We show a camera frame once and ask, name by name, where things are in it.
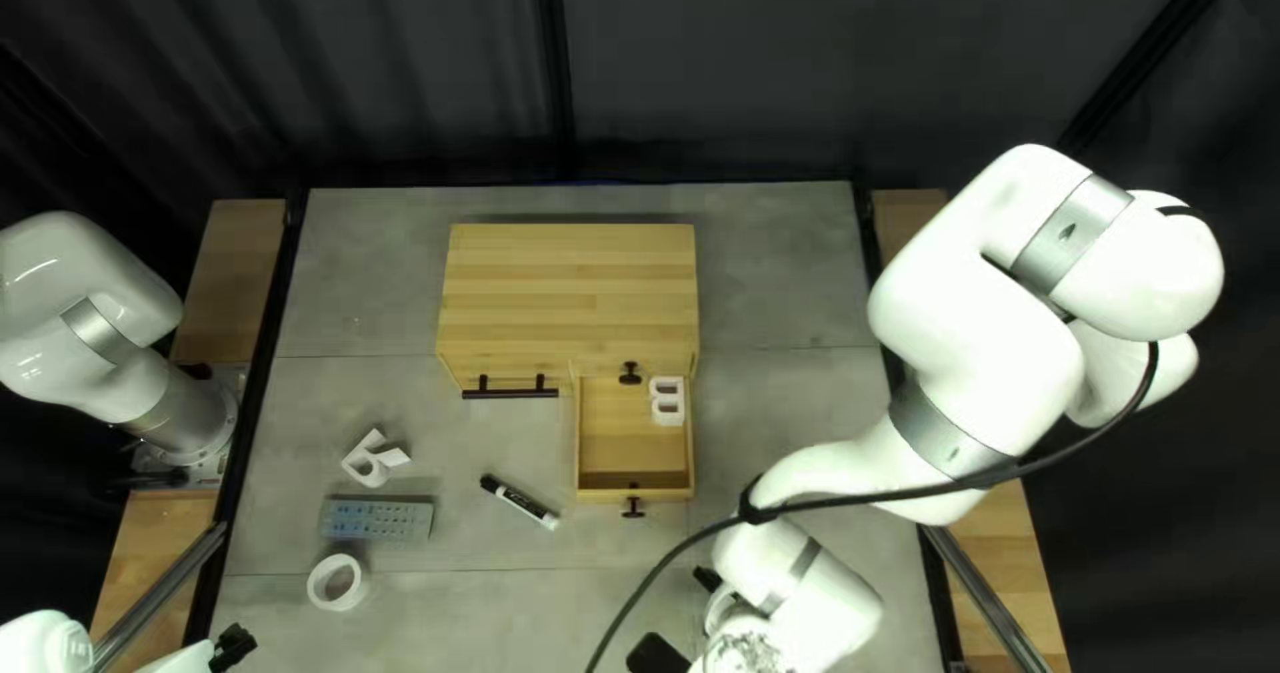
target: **whiteboard marker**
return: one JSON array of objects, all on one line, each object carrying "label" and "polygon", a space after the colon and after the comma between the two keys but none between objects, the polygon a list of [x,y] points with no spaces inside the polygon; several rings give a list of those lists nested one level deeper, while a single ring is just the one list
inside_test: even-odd
[{"label": "whiteboard marker", "polygon": [[554,513],[547,509],[547,507],[539,504],[536,500],[529,498],[517,489],[503,484],[494,476],[485,473],[480,477],[480,487],[492,493],[493,495],[506,500],[515,508],[520,509],[521,513],[534,518],[543,525],[548,531],[554,531],[556,526],[559,526],[559,518]]}]

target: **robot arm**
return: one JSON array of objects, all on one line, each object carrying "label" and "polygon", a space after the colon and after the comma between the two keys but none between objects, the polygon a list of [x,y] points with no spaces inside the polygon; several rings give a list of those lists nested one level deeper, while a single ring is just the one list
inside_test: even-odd
[{"label": "robot arm", "polygon": [[0,384],[142,438],[174,466],[230,436],[234,400],[151,351],[182,319],[168,284],[74,212],[0,230]]},{"label": "robot arm", "polygon": [[[1185,333],[1222,287],[1204,223],[1175,198],[1120,191],[1046,147],[993,161],[893,258],[872,290],[872,330],[913,371],[888,412],[852,440],[794,452],[751,490],[758,508],[805,494],[945,484],[1028,452],[1059,417],[1110,420],[1160,340],[1143,404],[1196,367]],[[1050,305],[1076,320],[1059,320]],[[877,504],[946,526],[984,490]],[[882,601],[794,523],[736,526],[716,540],[724,583],[691,670],[820,673],[876,631]]]}]

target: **gray table surface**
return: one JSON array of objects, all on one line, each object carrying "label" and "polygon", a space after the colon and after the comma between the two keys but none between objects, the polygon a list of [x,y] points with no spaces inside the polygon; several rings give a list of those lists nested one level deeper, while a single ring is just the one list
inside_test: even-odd
[{"label": "gray table surface", "polygon": [[[701,362],[698,484],[686,504],[626,521],[572,491],[566,399],[462,402],[433,354],[451,223],[692,223]],[[847,183],[314,191],[214,628],[260,649],[237,670],[581,670],[649,566],[732,512],[737,491],[804,445],[854,435],[888,403],[865,316]],[[338,467],[374,424],[413,463],[379,494],[438,500],[429,542],[361,551],[370,596],[334,614],[306,576],[334,549],[323,499],[367,493]],[[494,472],[563,512],[548,532],[484,494]],[[874,509],[797,517],[884,598],[879,633],[837,672],[937,672],[911,523]],[[648,631],[694,658],[707,594],[672,567],[599,670],[626,670]]]}]

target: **tape roll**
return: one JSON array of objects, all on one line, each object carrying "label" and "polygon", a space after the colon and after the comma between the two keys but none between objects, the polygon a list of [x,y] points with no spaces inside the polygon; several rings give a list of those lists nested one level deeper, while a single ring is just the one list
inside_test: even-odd
[{"label": "tape roll", "polygon": [[360,562],[346,553],[325,558],[307,576],[307,598],[320,610],[337,613],[351,610],[367,592]]}]

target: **black knob handle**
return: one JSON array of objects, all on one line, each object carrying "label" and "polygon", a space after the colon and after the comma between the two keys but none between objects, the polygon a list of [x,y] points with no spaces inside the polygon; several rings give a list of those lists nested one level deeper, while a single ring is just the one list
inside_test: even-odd
[{"label": "black knob handle", "polygon": [[644,518],[644,512],[640,511],[640,499],[636,496],[627,496],[627,509],[622,512],[623,518]]},{"label": "black knob handle", "polygon": [[620,384],[625,386],[639,386],[640,384],[644,383],[644,379],[641,379],[640,375],[636,372],[636,367],[640,366],[639,363],[636,363],[635,361],[627,361],[622,366],[626,367],[627,371],[618,375]]}]

